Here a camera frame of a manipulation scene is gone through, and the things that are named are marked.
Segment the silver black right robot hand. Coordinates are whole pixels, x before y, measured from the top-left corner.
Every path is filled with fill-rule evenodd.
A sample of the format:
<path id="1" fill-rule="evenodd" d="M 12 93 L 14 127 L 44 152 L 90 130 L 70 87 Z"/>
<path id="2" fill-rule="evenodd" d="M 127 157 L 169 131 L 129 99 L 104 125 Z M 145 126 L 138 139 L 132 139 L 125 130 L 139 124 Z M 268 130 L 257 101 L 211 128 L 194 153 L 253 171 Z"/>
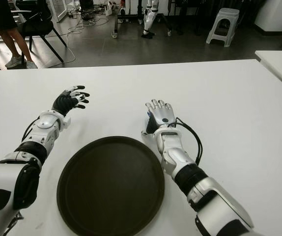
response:
<path id="1" fill-rule="evenodd" d="M 145 104 L 147 107 L 148 123 L 145 129 L 147 134 L 153 134 L 157 129 L 167 127 L 175 122 L 175 115 L 172 106 L 162 99 L 152 99 Z"/>

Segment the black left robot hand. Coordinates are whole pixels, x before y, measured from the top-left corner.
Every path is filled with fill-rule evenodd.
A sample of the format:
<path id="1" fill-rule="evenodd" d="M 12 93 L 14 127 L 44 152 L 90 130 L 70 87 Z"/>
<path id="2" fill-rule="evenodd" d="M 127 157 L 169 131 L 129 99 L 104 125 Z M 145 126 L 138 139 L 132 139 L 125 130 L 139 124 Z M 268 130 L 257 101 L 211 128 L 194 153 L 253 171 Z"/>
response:
<path id="1" fill-rule="evenodd" d="M 83 92 L 85 86 L 72 86 L 65 89 L 54 101 L 52 110 L 66 116 L 72 109 L 85 109 L 83 103 L 89 103 L 89 93 Z"/>

